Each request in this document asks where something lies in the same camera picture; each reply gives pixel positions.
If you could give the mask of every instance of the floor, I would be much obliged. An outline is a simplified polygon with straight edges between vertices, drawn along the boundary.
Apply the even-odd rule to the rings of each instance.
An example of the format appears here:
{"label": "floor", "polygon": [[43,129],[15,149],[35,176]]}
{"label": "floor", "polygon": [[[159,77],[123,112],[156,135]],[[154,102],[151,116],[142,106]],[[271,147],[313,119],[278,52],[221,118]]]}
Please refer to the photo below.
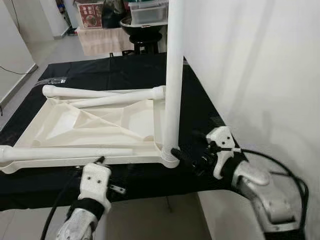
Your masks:
{"label": "floor", "polygon": [[[109,54],[85,56],[76,36],[28,44],[38,70],[31,75],[17,94],[3,109],[0,130],[32,89],[48,64],[92,60]],[[196,193],[170,196],[168,208],[165,197],[136,199],[112,204],[107,217],[101,219],[96,230],[97,240],[209,240],[210,235]],[[68,207],[59,207],[53,217],[47,238],[55,239],[65,220]],[[39,239],[50,209],[7,210],[0,212],[1,240]]]}

